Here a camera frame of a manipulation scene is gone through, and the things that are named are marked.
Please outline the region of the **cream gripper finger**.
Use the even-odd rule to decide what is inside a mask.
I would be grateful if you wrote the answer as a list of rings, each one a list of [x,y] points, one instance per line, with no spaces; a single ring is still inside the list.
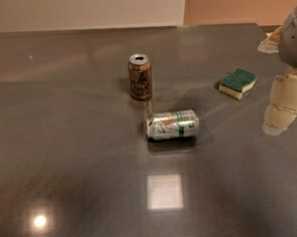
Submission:
[[[278,43],[279,43],[280,35],[281,35],[281,28],[277,27],[276,30],[271,32],[268,35],[268,37],[257,46],[257,50],[265,54],[278,53],[279,52]]]
[[[263,131],[278,135],[297,118],[297,69],[286,76],[277,75],[272,84],[269,105],[264,115]]]

